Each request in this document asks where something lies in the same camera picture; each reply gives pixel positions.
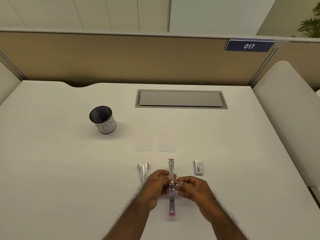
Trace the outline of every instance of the blue sign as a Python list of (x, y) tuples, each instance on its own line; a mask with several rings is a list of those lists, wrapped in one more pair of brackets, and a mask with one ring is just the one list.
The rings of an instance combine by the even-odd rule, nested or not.
[(229, 40), (225, 51), (268, 52), (273, 40)]

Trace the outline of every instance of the black mesh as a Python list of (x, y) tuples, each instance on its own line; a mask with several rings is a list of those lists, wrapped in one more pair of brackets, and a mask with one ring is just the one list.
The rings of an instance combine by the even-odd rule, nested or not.
[(100, 106), (93, 109), (89, 115), (90, 120), (94, 123), (102, 123), (107, 121), (112, 115), (112, 111), (109, 107)]

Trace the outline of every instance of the desk surface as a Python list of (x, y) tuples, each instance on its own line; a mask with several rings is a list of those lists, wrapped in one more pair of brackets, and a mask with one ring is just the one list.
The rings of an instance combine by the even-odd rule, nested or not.
[[(222, 91), (228, 109), (135, 108), (137, 89)], [(101, 134), (96, 106), (117, 128)], [(135, 152), (147, 128), (153, 151)], [(176, 153), (158, 151), (160, 129), (176, 130)], [(208, 181), (250, 239), (316, 239), (320, 211), (250, 87), (23, 81), (0, 106), (0, 238), (101, 239), (150, 171), (175, 160), (178, 176), (203, 161)], [(197, 206), (168, 198), (150, 213), (142, 239), (214, 239)]]

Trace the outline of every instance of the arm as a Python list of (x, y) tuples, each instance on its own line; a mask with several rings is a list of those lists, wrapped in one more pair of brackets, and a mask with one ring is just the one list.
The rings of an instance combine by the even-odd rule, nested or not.
[(208, 183), (197, 177), (187, 176), (175, 179), (178, 194), (194, 201), (200, 212), (212, 225), (217, 240), (247, 240), (245, 235), (220, 206)]
[(158, 203), (158, 198), (169, 193), (170, 180), (171, 175), (167, 170), (157, 170), (150, 174), (139, 194), (132, 200), (103, 240), (139, 240), (150, 211)]

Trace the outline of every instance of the white paper sheet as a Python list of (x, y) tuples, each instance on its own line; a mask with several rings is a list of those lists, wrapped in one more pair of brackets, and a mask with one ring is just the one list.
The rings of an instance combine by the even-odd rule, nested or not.
[(135, 131), (136, 152), (152, 151), (152, 136), (147, 131)]
[(176, 131), (162, 129), (159, 134), (159, 152), (176, 152)]

